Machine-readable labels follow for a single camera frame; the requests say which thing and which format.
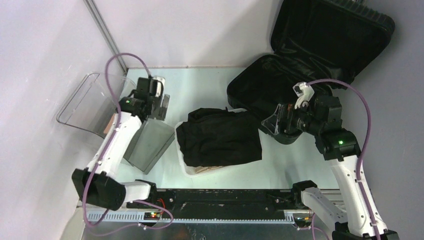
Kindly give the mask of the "clear acrylic bin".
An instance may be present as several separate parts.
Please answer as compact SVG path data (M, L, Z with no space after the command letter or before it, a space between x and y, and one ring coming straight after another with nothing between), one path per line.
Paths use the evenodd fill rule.
M92 72L83 78L56 119L101 138L86 171L115 177L127 162L144 172L160 158L172 137L164 122L170 101L165 84L162 76L131 80Z

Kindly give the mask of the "beige cloth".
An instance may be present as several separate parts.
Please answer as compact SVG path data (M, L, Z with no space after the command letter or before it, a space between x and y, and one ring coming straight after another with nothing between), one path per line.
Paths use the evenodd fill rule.
M209 173L217 170L226 168L226 166L198 166L194 167L193 171L195 174Z

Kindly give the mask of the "black ribbed hard-shell suitcase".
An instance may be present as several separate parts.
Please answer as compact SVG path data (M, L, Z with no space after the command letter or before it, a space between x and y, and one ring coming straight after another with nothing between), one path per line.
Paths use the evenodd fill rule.
M227 101L261 122L278 104L296 101L298 82L351 84L388 46L395 28L390 16L354 0L285 0L270 38L272 53L228 84Z

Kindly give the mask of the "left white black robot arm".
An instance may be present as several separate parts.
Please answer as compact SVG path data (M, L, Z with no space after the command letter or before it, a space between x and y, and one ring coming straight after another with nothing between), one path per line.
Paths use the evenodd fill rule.
M158 194L152 191L153 184L144 180L120 183L116 176L131 140L164 102L165 82L162 76L140 77L129 95L118 98L110 81L106 81L116 113L92 160L71 175L83 207L92 205L116 211L124 203L135 201L145 208L156 206Z

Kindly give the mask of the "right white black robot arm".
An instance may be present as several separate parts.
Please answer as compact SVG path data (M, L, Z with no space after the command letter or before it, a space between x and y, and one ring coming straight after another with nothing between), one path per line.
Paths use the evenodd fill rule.
M291 204L311 209L331 230L334 240L397 240L398 233L388 229L378 212L360 165L362 151L356 136L343 128L341 114L337 97L321 95L300 106L278 104L261 122L273 135L300 131L314 137L335 176L344 208L328 200L310 180L293 185Z

